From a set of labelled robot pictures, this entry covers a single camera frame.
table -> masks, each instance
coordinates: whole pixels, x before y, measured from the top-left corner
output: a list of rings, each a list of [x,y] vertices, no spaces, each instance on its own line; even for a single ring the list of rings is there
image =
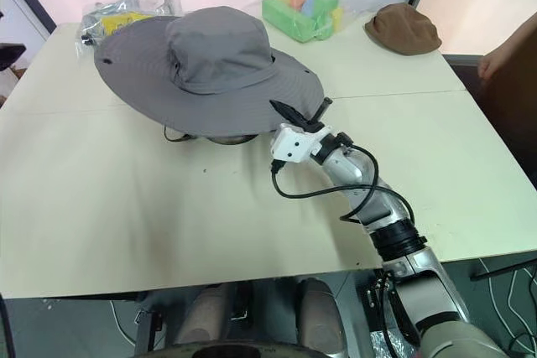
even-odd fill
[[[378,158],[442,261],[535,248],[537,194],[440,53],[405,57],[355,26],[275,48],[321,78],[323,121]],[[119,100],[76,25],[59,26],[0,110],[0,289],[7,298],[119,293],[379,267],[342,195],[279,197],[270,135],[168,143]],[[328,186],[314,163],[283,189]]]

